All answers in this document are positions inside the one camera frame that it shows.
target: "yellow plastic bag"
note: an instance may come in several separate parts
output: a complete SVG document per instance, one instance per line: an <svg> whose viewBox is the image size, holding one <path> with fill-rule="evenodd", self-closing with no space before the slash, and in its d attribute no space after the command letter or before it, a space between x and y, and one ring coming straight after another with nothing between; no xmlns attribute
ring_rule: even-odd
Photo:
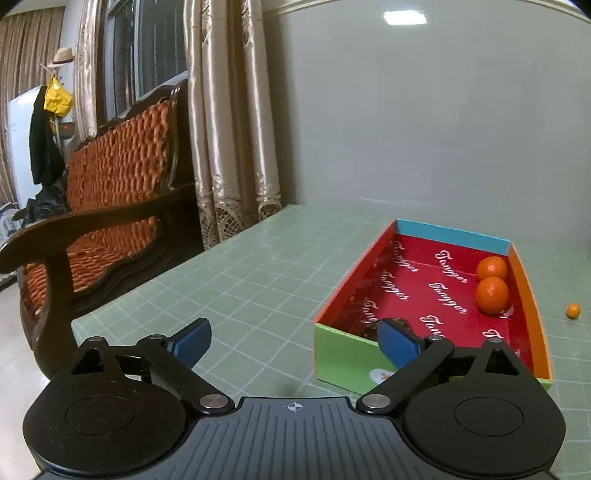
<svg viewBox="0 0 591 480"><path fill-rule="evenodd" d="M43 108L60 118L64 118L72 108L72 94L53 75L47 85Z"/></svg>

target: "silver bolt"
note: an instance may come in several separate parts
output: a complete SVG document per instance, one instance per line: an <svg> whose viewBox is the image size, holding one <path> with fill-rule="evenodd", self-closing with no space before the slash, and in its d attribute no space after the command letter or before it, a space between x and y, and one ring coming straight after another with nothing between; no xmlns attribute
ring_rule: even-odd
<svg viewBox="0 0 591 480"><path fill-rule="evenodd" d="M199 400L201 405L212 410L215 408L223 408L228 405L229 402L230 401L228 400L227 396L217 393L205 395L204 397L201 397L201 400Z"/></svg>
<svg viewBox="0 0 591 480"><path fill-rule="evenodd" d="M361 399L361 403L367 408L377 410L379 408L386 408L388 405L390 405L390 399L386 395L373 393L371 395L364 396Z"/></svg>

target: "window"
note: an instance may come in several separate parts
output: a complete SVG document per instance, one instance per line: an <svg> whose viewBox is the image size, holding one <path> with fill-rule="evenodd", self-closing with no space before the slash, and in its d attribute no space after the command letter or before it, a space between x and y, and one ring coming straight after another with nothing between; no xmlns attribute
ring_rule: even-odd
<svg viewBox="0 0 591 480"><path fill-rule="evenodd" d="M159 85L186 77L183 0L111 0L104 52L105 106L113 118Z"/></svg>

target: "woven orange seat cushion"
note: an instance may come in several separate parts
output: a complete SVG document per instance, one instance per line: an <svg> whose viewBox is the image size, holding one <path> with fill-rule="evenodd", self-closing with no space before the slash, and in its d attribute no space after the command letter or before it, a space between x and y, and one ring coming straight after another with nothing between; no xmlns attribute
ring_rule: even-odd
<svg viewBox="0 0 591 480"><path fill-rule="evenodd" d="M73 152L68 163L67 198L72 212L139 202L154 195L168 166L168 101L139 115ZM130 225L91 232L67 249L74 291L89 287L117 260L131 257L155 239L151 217ZM47 292L42 264L24 268L21 297L38 317Z"/></svg>

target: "gray ribbed plate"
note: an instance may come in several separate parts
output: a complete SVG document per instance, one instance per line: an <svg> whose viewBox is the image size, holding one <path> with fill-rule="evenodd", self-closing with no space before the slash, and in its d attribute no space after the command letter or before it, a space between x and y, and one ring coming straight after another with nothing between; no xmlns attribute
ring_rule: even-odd
<svg viewBox="0 0 591 480"><path fill-rule="evenodd" d="M43 473L38 480L61 478ZM203 419L172 455L128 480L451 480L425 463L386 419L345 398L245 398Z"/></svg>

